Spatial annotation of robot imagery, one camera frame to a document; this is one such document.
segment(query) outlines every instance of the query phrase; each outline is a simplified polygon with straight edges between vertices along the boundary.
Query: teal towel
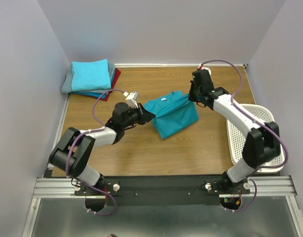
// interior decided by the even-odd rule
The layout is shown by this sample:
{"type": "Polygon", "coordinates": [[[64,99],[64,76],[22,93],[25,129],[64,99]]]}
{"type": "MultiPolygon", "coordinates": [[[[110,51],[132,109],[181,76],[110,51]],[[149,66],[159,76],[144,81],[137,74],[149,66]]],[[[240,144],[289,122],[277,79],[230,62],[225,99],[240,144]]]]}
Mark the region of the teal towel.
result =
{"type": "MultiPolygon", "coordinates": [[[[109,77],[110,77],[110,81],[112,83],[113,78],[114,78],[114,73],[115,73],[115,64],[114,63],[107,63],[108,66],[108,73],[109,73],[109,77]]],[[[63,94],[67,94],[67,93],[71,93],[72,92],[72,80],[73,80],[73,73],[72,73],[72,64],[71,67],[69,69],[69,71],[66,74],[66,80],[64,81],[62,88],[61,88],[61,93],[63,94]]],[[[84,91],[84,92],[89,92],[89,93],[104,93],[106,90],[104,89],[100,89],[100,90],[89,90],[89,91],[84,91]]]]}
{"type": "MultiPolygon", "coordinates": [[[[112,76],[112,82],[114,81],[114,75],[115,75],[115,71],[114,70],[114,73],[113,73],[113,76],[112,76]]],[[[89,91],[79,91],[79,92],[71,92],[71,94],[76,94],[76,95],[85,95],[85,96],[91,96],[91,97],[95,97],[95,98],[98,98],[100,97],[106,90],[89,90],[89,91]]],[[[105,95],[103,95],[101,97],[101,99],[104,99],[106,96],[108,95],[108,93],[106,93],[105,95]]]]}
{"type": "Polygon", "coordinates": [[[111,88],[106,59],[89,63],[72,62],[72,73],[72,91],[111,88]]]}
{"type": "Polygon", "coordinates": [[[199,120],[188,94],[174,91],[156,100],[148,101],[143,107],[156,115],[151,120],[162,139],[166,139],[199,120]]]}

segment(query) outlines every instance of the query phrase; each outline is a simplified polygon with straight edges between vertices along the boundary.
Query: plastic basket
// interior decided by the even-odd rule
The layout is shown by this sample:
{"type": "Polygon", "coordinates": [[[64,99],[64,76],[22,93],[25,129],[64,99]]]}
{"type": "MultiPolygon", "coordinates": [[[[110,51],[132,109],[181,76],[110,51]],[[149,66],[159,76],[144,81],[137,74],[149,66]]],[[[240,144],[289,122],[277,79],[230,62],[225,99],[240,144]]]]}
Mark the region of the plastic basket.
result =
{"type": "MultiPolygon", "coordinates": [[[[272,113],[265,107],[260,105],[241,104],[246,110],[255,115],[256,117],[264,120],[265,122],[274,121],[272,113]]],[[[245,137],[242,133],[227,120],[227,136],[230,151],[230,158],[233,164],[236,164],[242,158],[242,150],[245,145],[245,137]]],[[[284,154],[281,147],[281,155],[274,158],[272,161],[265,163],[265,166],[277,166],[284,161],[284,154]]],[[[276,173],[280,171],[280,168],[261,168],[259,173],[276,173]]]]}

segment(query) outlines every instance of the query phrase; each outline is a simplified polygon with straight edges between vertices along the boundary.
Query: screw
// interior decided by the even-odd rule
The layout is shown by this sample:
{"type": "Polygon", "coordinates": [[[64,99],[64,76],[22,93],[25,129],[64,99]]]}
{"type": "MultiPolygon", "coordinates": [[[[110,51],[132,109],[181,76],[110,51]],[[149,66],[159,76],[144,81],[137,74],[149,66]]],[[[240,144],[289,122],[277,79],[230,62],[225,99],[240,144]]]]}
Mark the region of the screw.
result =
{"type": "Polygon", "coordinates": [[[114,191],[117,192],[119,189],[120,189],[119,184],[114,184],[114,185],[113,185],[113,190],[114,190],[114,191]]]}
{"type": "Polygon", "coordinates": [[[205,185],[205,189],[208,190],[208,191],[210,191],[212,189],[212,186],[209,183],[207,183],[205,185]]]}
{"type": "Polygon", "coordinates": [[[79,186],[75,186],[75,187],[74,187],[74,191],[77,192],[77,191],[80,191],[80,190],[81,190],[81,187],[79,187],[79,186]]]}
{"type": "Polygon", "coordinates": [[[250,189],[250,184],[244,183],[244,189],[249,190],[250,189]]]}

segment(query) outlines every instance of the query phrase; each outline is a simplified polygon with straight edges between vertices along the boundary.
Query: black bracket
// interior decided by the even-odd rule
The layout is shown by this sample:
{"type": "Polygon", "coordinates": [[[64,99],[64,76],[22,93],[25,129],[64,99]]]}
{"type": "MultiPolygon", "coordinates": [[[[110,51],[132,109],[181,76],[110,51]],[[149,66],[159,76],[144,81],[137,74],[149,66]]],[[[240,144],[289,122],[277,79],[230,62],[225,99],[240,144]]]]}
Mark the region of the black bracket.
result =
{"type": "Polygon", "coordinates": [[[118,143],[125,134],[125,130],[129,126],[135,124],[144,125],[156,116],[144,109],[138,103],[139,108],[130,108],[124,102],[117,103],[113,110],[112,117],[105,124],[106,127],[113,129],[116,132],[116,138],[113,144],[118,143]]]}
{"type": "MultiPolygon", "coordinates": [[[[144,206],[144,205],[220,205],[219,194],[234,194],[238,187],[243,194],[249,194],[242,184],[233,190],[211,192],[207,191],[205,184],[220,180],[221,175],[176,175],[176,176],[105,176],[104,184],[107,191],[114,197],[118,206],[144,206]],[[119,184],[116,192],[113,185],[119,184]]],[[[81,185],[75,192],[76,196],[98,196],[100,193],[81,185]]],[[[86,198],[93,205],[93,198],[86,198]]],[[[113,206],[110,198],[99,202],[113,206]]]]}
{"type": "MultiPolygon", "coordinates": [[[[278,124],[269,122],[264,125],[279,136],[278,124]]],[[[280,143],[270,132],[263,127],[251,129],[242,151],[243,159],[247,165],[256,169],[280,154],[280,143]]]]}
{"type": "MultiPolygon", "coordinates": [[[[105,183],[105,189],[102,189],[103,191],[106,191],[107,193],[109,193],[112,196],[117,196],[118,195],[118,191],[114,191],[113,189],[113,185],[114,184],[118,184],[119,182],[114,182],[112,183],[105,183]]],[[[104,194],[88,187],[87,185],[84,185],[83,183],[78,184],[80,185],[80,189],[78,191],[74,192],[75,196],[103,196],[104,194]]]]}
{"type": "MultiPolygon", "coordinates": [[[[65,170],[70,146],[79,134],[79,130],[69,127],[52,150],[49,156],[49,163],[61,170],[65,170]]],[[[69,162],[69,173],[72,177],[78,177],[83,172],[94,143],[95,139],[89,136],[83,136],[78,140],[76,144],[77,150],[72,152],[69,162]]]]}
{"type": "Polygon", "coordinates": [[[211,188],[206,189],[208,195],[222,195],[222,194],[233,194],[236,190],[240,189],[242,194],[250,194],[250,190],[244,188],[244,182],[237,184],[236,186],[225,190],[223,188],[217,188],[217,180],[216,178],[208,178],[205,180],[205,185],[210,186],[211,188]]]}
{"type": "Polygon", "coordinates": [[[188,100],[196,103],[202,103],[211,110],[214,108],[214,100],[224,94],[229,94],[222,87],[214,88],[211,75],[208,70],[202,69],[192,72],[193,81],[189,91],[188,100]]]}

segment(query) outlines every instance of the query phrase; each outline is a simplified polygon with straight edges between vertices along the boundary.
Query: wooden surface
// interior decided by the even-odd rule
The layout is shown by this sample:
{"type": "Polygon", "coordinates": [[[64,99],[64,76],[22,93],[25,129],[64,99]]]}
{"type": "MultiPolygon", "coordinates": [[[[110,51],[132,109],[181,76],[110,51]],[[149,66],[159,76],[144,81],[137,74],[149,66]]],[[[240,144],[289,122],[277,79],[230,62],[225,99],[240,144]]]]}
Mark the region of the wooden surface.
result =
{"type": "MultiPolygon", "coordinates": [[[[138,102],[144,104],[171,91],[188,93],[195,68],[121,68],[122,74],[115,88],[138,91],[138,102]]],[[[239,77],[232,67],[211,67],[214,86],[222,86],[233,93],[239,86],[239,77]]],[[[254,104],[244,73],[239,103],[254,104]]],[[[95,114],[106,122],[114,105],[124,102],[119,92],[113,92],[108,101],[99,101],[95,114]]],[[[71,95],[63,132],[68,127],[87,130],[101,127],[91,115],[94,98],[71,95]]],[[[89,165],[104,175],[175,175],[218,174],[232,166],[226,131],[226,120],[209,108],[196,107],[199,121],[183,131],[162,140],[152,123],[125,132],[115,145],[94,148],[89,165]]],[[[65,176],[55,168],[53,176],[65,176]]]]}

